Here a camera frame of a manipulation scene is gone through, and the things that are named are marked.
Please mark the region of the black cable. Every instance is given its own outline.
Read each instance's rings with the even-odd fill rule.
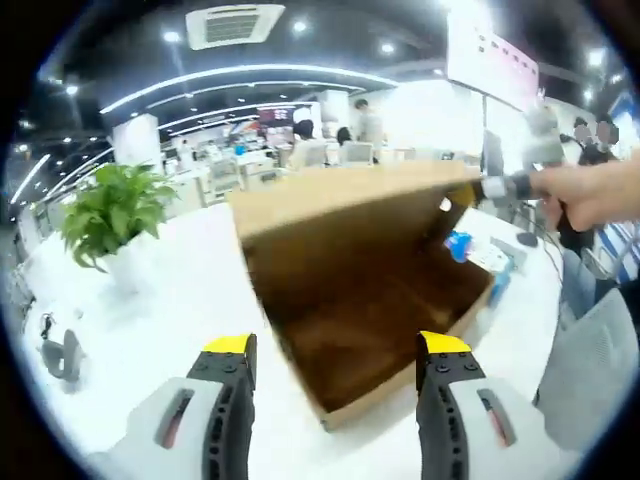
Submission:
[[[48,340],[49,330],[51,330],[54,324],[53,316],[50,313],[45,313],[42,315],[41,321],[44,322],[44,327],[42,328],[42,332],[40,332],[40,337],[42,337],[43,340]]]
[[[546,227],[543,227],[542,225],[540,225],[538,222],[531,220],[529,217],[527,217],[524,213],[522,213],[520,211],[520,209],[516,209],[516,214],[520,215],[522,218],[524,218],[527,222],[531,223],[533,226],[535,226],[537,229],[539,229],[544,236],[546,236],[549,241],[553,244],[553,246],[555,246],[558,249],[558,252],[562,253],[562,248],[561,246],[558,244],[558,242],[555,241],[555,239],[549,234],[549,232],[547,231]],[[547,256],[549,257],[549,259],[551,259],[551,263],[553,264],[553,269],[556,271],[556,274],[558,275],[558,280],[560,280],[560,286],[562,287],[564,279],[562,278],[562,274],[560,273],[560,269],[558,268],[558,265],[556,264],[556,261],[554,260],[553,256],[551,255],[551,252],[549,252],[549,250],[547,250],[547,242],[545,241],[545,239],[542,239],[542,243],[543,243],[543,250],[544,253],[547,254]]]

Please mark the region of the air conditioner vent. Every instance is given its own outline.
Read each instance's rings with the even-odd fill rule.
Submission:
[[[282,5],[232,5],[190,12],[186,16],[193,50],[264,42],[284,11]]]

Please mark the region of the brown cardboard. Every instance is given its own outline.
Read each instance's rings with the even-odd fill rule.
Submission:
[[[459,162],[320,169],[228,196],[251,280],[311,405],[335,428],[415,378],[419,330],[462,335],[492,277],[442,242],[476,178]]]

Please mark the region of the ceiling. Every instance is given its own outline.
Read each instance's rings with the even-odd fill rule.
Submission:
[[[4,199],[13,196],[35,163],[50,154],[51,158],[20,195],[20,201],[27,203],[41,199],[47,193],[43,190],[55,186],[63,173],[70,174],[108,148],[106,137],[110,129],[135,114],[148,111],[165,124],[211,111],[309,98],[326,88],[324,84],[337,84],[334,88],[349,92],[388,88],[384,81],[329,71],[235,71],[178,82],[100,114],[100,109],[126,95],[181,75],[243,65],[296,64],[387,77],[385,71],[416,61],[432,65],[425,74],[435,75],[433,70],[444,66],[444,7],[450,1],[453,0],[264,0],[259,3],[286,6],[267,41],[199,51],[191,50],[184,41],[185,15],[201,8],[228,5],[228,1],[95,2],[62,38],[34,82],[31,98],[22,111],[27,127],[23,124],[17,128],[17,151],[12,149],[7,162]],[[626,87],[624,82],[610,85],[608,81],[622,71],[612,49],[608,49],[602,67],[588,67],[587,51],[607,45],[578,2],[484,1],[490,8],[496,33],[541,64],[541,83],[548,96],[584,107],[584,91],[591,88],[595,98],[590,107],[602,108]],[[304,32],[294,31],[298,21],[305,23]],[[163,34],[169,31],[176,32],[183,41],[166,42]],[[393,53],[382,52],[385,43],[393,46]],[[402,74],[388,78],[407,79]],[[234,84],[239,85],[206,91]],[[73,96],[66,92],[69,85],[78,87]],[[149,107],[172,97],[177,98]],[[229,118],[250,113],[254,111],[233,110],[224,115]],[[181,122],[172,129],[197,126],[202,118]],[[169,133],[164,130],[162,139],[168,139]],[[19,151],[21,144],[27,145],[28,151]],[[10,216],[19,207],[19,203],[14,205]]]

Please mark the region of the white table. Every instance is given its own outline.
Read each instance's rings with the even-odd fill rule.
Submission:
[[[457,228],[515,241],[515,227],[475,210]],[[145,250],[153,288],[129,302],[118,302],[110,293],[108,276],[62,262],[69,282],[77,276],[103,289],[100,296],[82,292],[90,299],[84,317],[72,324],[90,355],[82,390],[62,392],[37,361],[37,333],[28,331],[25,337],[45,401],[82,453],[106,450],[119,440],[129,411],[167,378],[184,376],[209,340],[254,332],[258,374],[250,478],[420,478],[413,386],[337,432],[322,429],[261,314],[226,204],[175,218],[160,235]],[[46,257],[56,249],[62,255],[61,245],[53,244]],[[487,375],[507,379],[527,398],[533,398],[547,363],[560,291],[542,247],[530,250],[525,275],[514,275],[475,352]],[[560,265],[559,253],[552,255]],[[45,308],[36,305],[33,315]],[[30,319],[28,328],[37,330],[37,323]]]

